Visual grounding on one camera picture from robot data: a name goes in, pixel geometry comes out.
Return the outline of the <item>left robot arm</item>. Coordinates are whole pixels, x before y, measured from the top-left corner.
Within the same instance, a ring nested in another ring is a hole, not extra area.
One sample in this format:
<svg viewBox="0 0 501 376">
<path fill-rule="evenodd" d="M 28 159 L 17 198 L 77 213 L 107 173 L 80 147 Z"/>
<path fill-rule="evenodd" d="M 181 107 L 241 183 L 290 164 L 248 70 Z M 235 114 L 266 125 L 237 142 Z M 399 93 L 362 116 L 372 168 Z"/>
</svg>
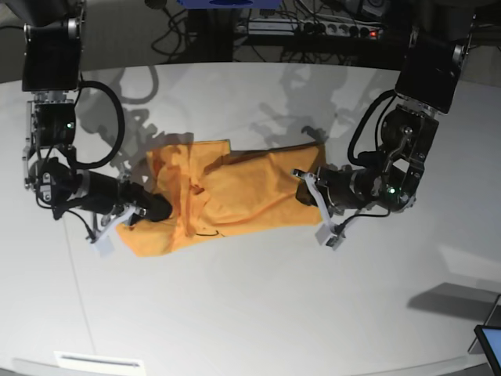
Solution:
<svg viewBox="0 0 501 376">
<path fill-rule="evenodd" d="M 404 64 L 393 89 L 362 116 L 348 145 L 350 165 L 336 171 L 293 170 L 334 240 L 378 205 L 388 214 L 410 208 L 438 130 L 450 111 L 470 44 L 476 1 L 418 1 Z"/>
</svg>

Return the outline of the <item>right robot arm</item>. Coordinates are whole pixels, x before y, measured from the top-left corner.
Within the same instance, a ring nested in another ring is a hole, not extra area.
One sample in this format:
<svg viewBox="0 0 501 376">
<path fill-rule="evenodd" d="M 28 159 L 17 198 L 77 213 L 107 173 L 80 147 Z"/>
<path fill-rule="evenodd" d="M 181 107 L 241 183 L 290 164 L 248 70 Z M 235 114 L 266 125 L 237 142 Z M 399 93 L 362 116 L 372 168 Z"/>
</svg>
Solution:
<svg viewBox="0 0 501 376">
<path fill-rule="evenodd" d="M 80 210 L 101 215 L 100 226 L 85 227 L 92 243 L 119 222 L 134 225 L 142 219 L 168 219 L 172 206 L 162 195 L 147 192 L 125 173 L 114 178 L 96 171 L 120 151 L 125 119 L 121 101 L 109 86 L 81 76 L 86 3 L 22 1 L 11 9 L 24 21 L 22 90 L 33 99 L 27 104 L 23 184 L 34 192 L 36 203 L 50 210 L 55 220 Z M 74 147 L 77 101 L 68 94 L 84 89 L 105 94 L 117 118 L 117 137 L 110 152 L 94 162 L 80 162 Z"/>
</svg>

